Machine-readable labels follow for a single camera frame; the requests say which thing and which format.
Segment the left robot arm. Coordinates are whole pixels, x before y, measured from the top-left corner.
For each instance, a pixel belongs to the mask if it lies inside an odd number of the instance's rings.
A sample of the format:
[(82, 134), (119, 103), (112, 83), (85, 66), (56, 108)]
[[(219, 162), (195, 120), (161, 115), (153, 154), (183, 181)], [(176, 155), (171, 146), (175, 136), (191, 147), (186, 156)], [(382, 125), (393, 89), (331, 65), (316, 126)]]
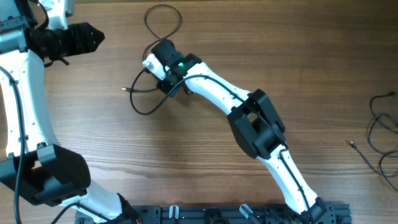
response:
[(60, 145), (45, 99), (45, 69), (94, 52), (104, 34), (86, 22), (68, 24), (71, 1), (39, 1), (43, 23), (31, 6), (28, 0), (1, 2), (1, 89), (8, 128), (1, 182), (14, 192), (16, 222), (24, 199), (73, 208), (95, 223), (138, 223), (128, 201), (92, 180), (84, 158)]

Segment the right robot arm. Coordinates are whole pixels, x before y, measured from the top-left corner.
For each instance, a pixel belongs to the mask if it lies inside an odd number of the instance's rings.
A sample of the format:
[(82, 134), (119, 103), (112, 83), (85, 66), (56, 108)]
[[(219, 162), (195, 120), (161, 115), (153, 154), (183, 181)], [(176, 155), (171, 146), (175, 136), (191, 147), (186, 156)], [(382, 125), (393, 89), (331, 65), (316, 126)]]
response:
[(300, 222), (316, 223), (325, 214), (324, 203), (290, 155), (285, 126), (264, 91), (250, 92), (233, 85), (196, 55), (183, 55), (168, 39), (162, 39), (144, 57), (142, 66), (155, 76), (167, 96), (183, 88), (223, 111), (238, 146), (265, 165)]

